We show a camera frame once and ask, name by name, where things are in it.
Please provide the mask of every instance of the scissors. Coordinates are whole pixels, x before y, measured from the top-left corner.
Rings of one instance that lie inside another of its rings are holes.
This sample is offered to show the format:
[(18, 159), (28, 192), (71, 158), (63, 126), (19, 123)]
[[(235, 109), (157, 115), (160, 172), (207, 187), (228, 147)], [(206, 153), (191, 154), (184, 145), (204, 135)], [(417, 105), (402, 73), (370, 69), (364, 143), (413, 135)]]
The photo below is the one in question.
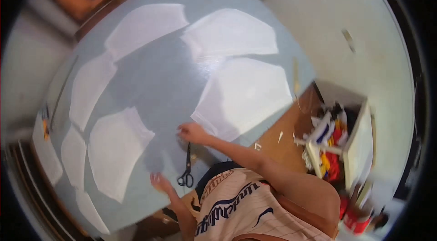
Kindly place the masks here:
[(191, 175), (191, 150), (190, 150), (190, 143), (188, 143), (188, 150), (187, 150), (187, 164), (186, 164), (185, 172), (183, 172), (183, 175), (181, 175), (178, 178), (178, 184), (179, 186), (187, 186), (188, 188), (193, 187), (193, 176)]

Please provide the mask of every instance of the white fabric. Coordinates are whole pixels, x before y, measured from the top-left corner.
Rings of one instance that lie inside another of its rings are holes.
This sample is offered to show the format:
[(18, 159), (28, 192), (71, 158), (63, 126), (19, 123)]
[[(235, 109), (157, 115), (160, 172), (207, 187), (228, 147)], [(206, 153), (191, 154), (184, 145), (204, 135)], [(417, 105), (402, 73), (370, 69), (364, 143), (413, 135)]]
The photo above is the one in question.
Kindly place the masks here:
[(99, 191), (122, 203), (134, 165), (154, 136), (135, 107), (100, 118), (91, 130), (88, 145)]
[(100, 95), (117, 72), (111, 54), (104, 52), (84, 64), (73, 82), (70, 104), (70, 120), (84, 131)]
[(82, 136), (70, 126), (61, 145), (61, 160), (73, 187), (84, 190), (86, 145)]
[(99, 232), (109, 234), (108, 228), (86, 192), (76, 189), (76, 203), (80, 212)]
[(134, 50), (189, 24), (181, 4), (150, 4), (134, 9), (105, 41), (117, 61)]
[(237, 58), (212, 74), (191, 118), (210, 134), (232, 141), (292, 101), (284, 69)]
[(41, 163), (50, 183), (52, 186), (55, 186), (62, 177), (63, 169), (50, 137), (47, 141), (44, 140), (44, 128), (42, 126), (41, 113), (38, 113), (36, 116), (32, 139), (39, 162)]
[(220, 9), (189, 26), (181, 39), (194, 59), (278, 53), (274, 29), (237, 9)]

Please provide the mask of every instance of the cut fabric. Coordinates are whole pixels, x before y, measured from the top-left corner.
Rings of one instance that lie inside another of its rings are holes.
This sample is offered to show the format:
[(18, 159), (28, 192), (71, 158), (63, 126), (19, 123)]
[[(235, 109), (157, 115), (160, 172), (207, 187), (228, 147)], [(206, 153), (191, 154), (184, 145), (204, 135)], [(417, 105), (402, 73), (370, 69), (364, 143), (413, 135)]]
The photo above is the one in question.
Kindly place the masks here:
[(211, 75), (191, 118), (208, 133), (233, 141), (292, 101), (284, 69), (237, 58)]
[(109, 230), (94, 207), (90, 196), (85, 191), (76, 189), (76, 203), (79, 211), (99, 232), (109, 234)]
[(135, 107), (100, 118), (91, 130), (88, 145), (99, 191), (122, 203), (134, 165), (154, 136)]
[(61, 160), (73, 187), (84, 190), (86, 145), (82, 136), (70, 126), (61, 145)]
[(70, 104), (70, 120), (84, 131), (100, 95), (117, 72), (109, 52), (105, 52), (84, 64), (73, 82)]
[(189, 26), (181, 39), (193, 59), (278, 53), (274, 29), (237, 9), (220, 9)]
[(150, 4), (128, 13), (105, 42), (118, 61), (134, 50), (189, 24), (181, 4)]
[(62, 177), (63, 169), (50, 137), (47, 141), (44, 140), (41, 113), (38, 113), (36, 116), (32, 139), (39, 162), (41, 163), (48, 180), (52, 186), (55, 186)]

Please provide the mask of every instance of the man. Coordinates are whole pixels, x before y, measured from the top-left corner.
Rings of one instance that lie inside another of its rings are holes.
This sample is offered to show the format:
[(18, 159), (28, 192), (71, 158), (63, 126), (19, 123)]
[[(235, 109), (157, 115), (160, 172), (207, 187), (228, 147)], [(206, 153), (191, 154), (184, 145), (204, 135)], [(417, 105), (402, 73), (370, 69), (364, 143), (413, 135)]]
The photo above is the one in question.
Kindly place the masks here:
[(207, 134), (197, 123), (178, 130), (184, 140), (215, 148), (234, 161), (216, 164), (199, 181), (198, 220), (165, 177), (150, 174), (151, 184), (170, 198), (184, 241), (335, 238), (340, 198), (329, 183), (290, 172), (260, 151)]

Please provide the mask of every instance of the cutting table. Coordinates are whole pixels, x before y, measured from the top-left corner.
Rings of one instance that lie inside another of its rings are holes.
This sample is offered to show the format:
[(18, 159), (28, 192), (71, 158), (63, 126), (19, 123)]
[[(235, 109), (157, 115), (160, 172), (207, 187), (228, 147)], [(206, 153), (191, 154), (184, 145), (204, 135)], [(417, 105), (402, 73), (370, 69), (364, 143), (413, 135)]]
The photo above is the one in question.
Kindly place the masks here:
[[(223, 8), (246, 12), (274, 28), (279, 49), (279, 54), (250, 55), (250, 58), (280, 65), (285, 69), (291, 89), (294, 88), (295, 81), (293, 67), (297, 66), (300, 89), (295, 93), (298, 96), (315, 78), (314, 70), (302, 48), (260, 0), (128, 0), (103, 18), (78, 43), (50, 85), (47, 95), (50, 109), (54, 108), (60, 96), (53, 118), (53, 131), (50, 134), (59, 159), (63, 138), (71, 124), (69, 105), (76, 73), (83, 64), (105, 51), (105, 40), (123, 17), (142, 5), (153, 3), (185, 5), (185, 14), (190, 23)], [(136, 162), (121, 204), (99, 192), (94, 183), (88, 156), (86, 157), (85, 191), (90, 195), (110, 232), (138, 222), (169, 204), (166, 196), (151, 187), (150, 172), (163, 172), (178, 194), (183, 196), (194, 189), (212, 164), (229, 160), (213, 149), (193, 146), (191, 151), (197, 156), (191, 171), (194, 185), (190, 189), (177, 185), (178, 176), (185, 171), (187, 144), (178, 139), (176, 129), (178, 125), (192, 121), (190, 115), (199, 101), (208, 78), (217, 67), (214, 63), (195, 63), (188, 47), (179, 38), (182, 32), (183, 29), (167, 34), (116, 63), (117, 73), (100, 96), (82, 134), (85, 142), (88, 143), (90, 131), (99, 118), (133, 106), (138, 109), (144, 124), (156, 134)], [(293, 63), (293, 57), (297, 59), (297, 64)], [(61, 91), (64, 81), (66, 81), (65, 88)], [(235, 142), (250, 146), (287, 109), (288, 107), (285, 107), (271, 115)], [(70, 185), (65, 172), (54, 186), (54, 190), (79, 224), (91, 236), (99, 236), (100, 232), (79, 211), (74, 188)]]

